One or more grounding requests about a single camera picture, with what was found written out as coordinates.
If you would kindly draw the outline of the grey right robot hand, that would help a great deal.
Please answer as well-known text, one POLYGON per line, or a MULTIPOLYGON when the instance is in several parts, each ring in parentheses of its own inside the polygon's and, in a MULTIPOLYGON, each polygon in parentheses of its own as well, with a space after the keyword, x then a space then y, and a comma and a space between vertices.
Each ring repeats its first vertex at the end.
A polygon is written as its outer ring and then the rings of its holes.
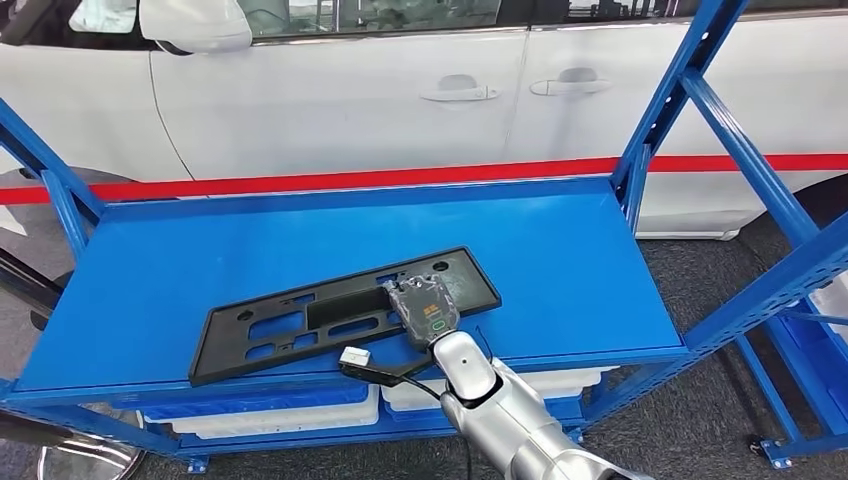
POLYGON ((382 284, 411 346, 419 352, 458 329, 460 313, 438 274, 415 275, 382 284))

